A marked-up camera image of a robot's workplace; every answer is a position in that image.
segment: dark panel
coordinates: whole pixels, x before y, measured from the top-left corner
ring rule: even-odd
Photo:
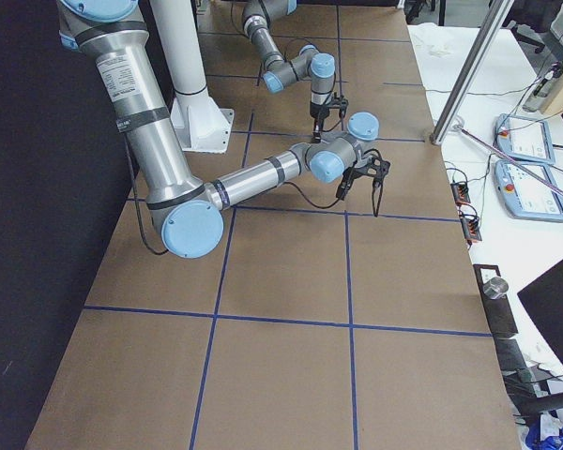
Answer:
[[[520,291],[519,298],[563,363],[563,261]]]
[[[0,450],[24,447],[98,270],[129,190],[122,145],[54,3],[0,1]]]

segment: blue cap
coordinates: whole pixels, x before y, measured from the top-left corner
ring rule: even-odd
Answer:
[[[128,17],[138,0],[60,0],[78,16],[94,22],[117,22]]]
[[[79,51],[79,46],[77,45],[75,37],[66,35],[62,31],[59,31],[58,34],[60,35],[60,43],[63,44],[63,47],[73,52]]]
[[[165,219],[160,236],[164,245],[182,258],[205,256],[223,235],[223,218],[210,202],[190,200]]]
[[[348,121],[348,132],[362,141],[377,139],[379,121],[370,112],[356,112]]]
[[[311,60],[311,73],[319,78],[331,78],[336,72],[336,61],[331,54],[318,53]]]
[[[265,72],[265,75],[263,75],[263,81],[265,81],[266,88],[271,94],[277,94],[283,90],[282,80],[280,80],[280,77],[273,72]]]
[[[324,150],[317,153],[309,164],[315,178],[324,183],[331,183],[344,172],[344,163],[335,153]]]
[[[297,9],[297,0],[288,0],[288,14],[292,14]]]
[[[308,49],[316,49],[316,50],[317,50],[317,48],[316,48],[314,45],[308,44],[308,45],[305,45],[303,48],[301,48],[301,49],[300,49],[300,52],[298,52],[298,54],[303,54],[303,53],[306,52]]]

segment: white table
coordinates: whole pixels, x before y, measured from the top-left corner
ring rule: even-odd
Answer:
[[[478,29],[435,27],[425,23],[410,26],[418,67],[427,90],[449,91],[461,70],[463,62],[477,35]],[[444,50],[446,54],[436,55]],[[529,86],[536,73],[529,65],[519,44],[509,30],[501,30],[483,62],[471,93],[504,93]],[[459,115],[464,127],[491,143],[494,123],[501,113],[510,113],[523,93],[502,97],[471,96],[464,101]],[[428,92],[432,117],[437,119],[449,94]],[[541,117],[539,113],[519,115]],[[549,119],[553,142],[563,145],[563,119]],[[445,161],[467,173],[469,178],[484,175],[488,152],[461,135],[448,135],[442,145]],[[556,149],[556,165],[563,168],[563,150]],[[563,174],[553,171],[557,185],[563,189]],[[472,203],[483,214],[481,235],[483,241],[474,244],[469,254],[472,263],[496,264],[509,285],[510,306],[519,328],[517,341],[529,363],[542,363],[555,374],[563,374],[563,367],[550,350],[534,323],[525,312],[517,292],[563,259],[563,223],[555,224],[511,218],[495,189],[494,164],[485,190],[483,183],[470,184]]]

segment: robotic arm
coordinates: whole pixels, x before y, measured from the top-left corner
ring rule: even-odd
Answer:
[[[153,8],[165,2],[168,0],[153,0]],[[312,172],[325,183],[344,175],[344,189],[339,189],[343,200],[352,181],[374,168],[375,156],[370,149],[379,124],[368,112],[358,112],[349,120],[348,131],[336,132],[333,138],[294,145],[280,155],[204,183],[190,171],[148,61],[148,33],[137,0],[57,0],[57,5],[65,46],[96,62],[114,105],[119,132],[145,175],[149,188],[146,204],[154,227],[174,254],[184,258],[206,255],[221,240],[220,210],[304,172]],[[272,9],[273,17],[281,14],[273,11],[278,10]],[[302,54],[310,61],[307,66],[305,62],[305,68],[312,76],[312,115],[320,117],[333,89],[333,57],[311,48]],[[278,73],[290,64],[275,55],[271,61],[272,68],[280,68]]]

